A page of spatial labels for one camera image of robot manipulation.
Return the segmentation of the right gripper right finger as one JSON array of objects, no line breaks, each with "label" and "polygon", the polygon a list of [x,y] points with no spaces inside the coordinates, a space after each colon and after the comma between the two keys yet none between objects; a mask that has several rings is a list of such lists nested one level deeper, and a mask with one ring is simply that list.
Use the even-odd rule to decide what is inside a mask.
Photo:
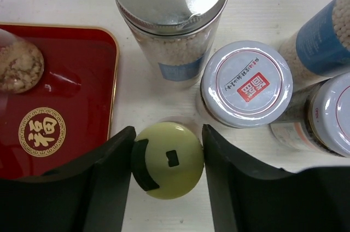
[{"label": "right gripper right finger", "polygon": [[349,231],[349,167],[288,172],[208,124],[202,140],[215,231]]}]

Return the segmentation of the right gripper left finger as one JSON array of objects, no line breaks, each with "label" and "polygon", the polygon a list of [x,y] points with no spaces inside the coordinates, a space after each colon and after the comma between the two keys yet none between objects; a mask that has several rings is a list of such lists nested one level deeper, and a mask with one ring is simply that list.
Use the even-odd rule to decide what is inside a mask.
[{"label": "right gripper left finger", "polygon": [[1,231],[121,231],[136,132],[40,176],[1,180]]}]

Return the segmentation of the yellow-cap bottle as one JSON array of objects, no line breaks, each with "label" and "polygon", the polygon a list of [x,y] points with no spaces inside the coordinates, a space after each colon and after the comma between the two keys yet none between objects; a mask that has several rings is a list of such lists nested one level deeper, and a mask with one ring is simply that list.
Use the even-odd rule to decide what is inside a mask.
[{"label": "yellow-cap bottle", "polygon": [[170,200],[189,193],[204,168],[199,124],[184,116],[167,117],[144,128],[131,152],[132,174],[149,196]]}]

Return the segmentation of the white-lid jar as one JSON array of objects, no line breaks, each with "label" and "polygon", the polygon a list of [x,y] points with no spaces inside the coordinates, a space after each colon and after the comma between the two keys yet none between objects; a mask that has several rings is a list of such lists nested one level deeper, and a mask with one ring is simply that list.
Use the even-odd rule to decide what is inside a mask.
[{"label": "white-lid jar", "polygon": [[269,45],[242,40],[210,57],[196,105],[212,125],[253,128],[280,117],[292,93],[293,79],[286,60]]},{"label": "white-lid jar", "polygon": [[349,73],[293,93],[270,128],[290,148],[349,158]]}]

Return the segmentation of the pink-cap bottle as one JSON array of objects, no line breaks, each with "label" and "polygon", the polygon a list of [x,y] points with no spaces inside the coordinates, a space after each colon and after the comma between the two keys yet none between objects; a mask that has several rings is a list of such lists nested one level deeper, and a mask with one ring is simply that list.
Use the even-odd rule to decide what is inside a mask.
[{"label": "pink-cap bottle", "polygon": [[33,43],[1,29],[1,92],[31,90],[44,73],[44,56]]}]

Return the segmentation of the blue-label tall bottle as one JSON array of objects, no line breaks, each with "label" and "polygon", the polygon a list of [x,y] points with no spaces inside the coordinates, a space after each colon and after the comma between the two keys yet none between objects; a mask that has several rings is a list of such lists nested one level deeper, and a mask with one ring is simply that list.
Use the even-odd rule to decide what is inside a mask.
[{"label": "blue-label tall bottle", "polygon": [[299,88],[349,72],[349,0],[332,0],[279,53]]}]

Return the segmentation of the silver-lid tall bottle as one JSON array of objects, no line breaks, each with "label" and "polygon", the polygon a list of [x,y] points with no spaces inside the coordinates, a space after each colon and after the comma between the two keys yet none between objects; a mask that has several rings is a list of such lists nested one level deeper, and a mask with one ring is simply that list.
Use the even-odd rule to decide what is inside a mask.
[{"label": "silver-lid tall bottle", "polygon": [[162,82],[188,88],[200,78],[228,0],[115,0]]}]

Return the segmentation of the red rectangular tray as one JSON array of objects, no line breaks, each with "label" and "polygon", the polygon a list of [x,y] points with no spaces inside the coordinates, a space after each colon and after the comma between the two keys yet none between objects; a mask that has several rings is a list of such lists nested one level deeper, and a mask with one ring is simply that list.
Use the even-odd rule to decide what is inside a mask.
[{"label": "red rectangular tray", "polygon": [[101,146],[112,123],[119,46],[98,27],[1,24],[44,55],[38,84],[1,94],[1,178],[38,176]]}]

